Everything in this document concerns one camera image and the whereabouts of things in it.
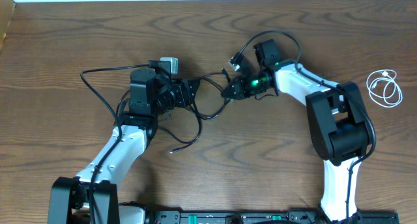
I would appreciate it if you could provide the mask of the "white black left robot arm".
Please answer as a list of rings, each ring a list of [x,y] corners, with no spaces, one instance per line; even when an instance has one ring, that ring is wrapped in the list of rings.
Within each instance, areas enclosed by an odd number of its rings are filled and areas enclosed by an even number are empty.
[[[152,223],[149,211],[120,204],[118,187],[159,129],[158,117],[194,104],[200,80],[173,77],[170,68],[140,65],[130,74],[130,97],[111,114],[113,131],[96,158],[75,177],[60,176],[51,188],[48,223],[75,223],[73,210],[89,209],[89,223]]]

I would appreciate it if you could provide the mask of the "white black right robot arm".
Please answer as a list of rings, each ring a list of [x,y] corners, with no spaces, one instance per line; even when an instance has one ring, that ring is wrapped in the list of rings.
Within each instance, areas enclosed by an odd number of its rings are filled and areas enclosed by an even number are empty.
[[[328,222],[351,223],[357,213],[358,169],[375,148],[375,130],[358,86],[311,73],[298,58],[284,58],[273,40],[253,48],[260,71],[254,73],[243,52],[236,53],[229,65],[240,75],[229,82],[222,97],[243,100],[274,89],[306,106],[311,142],[324,163],[320,208]]]

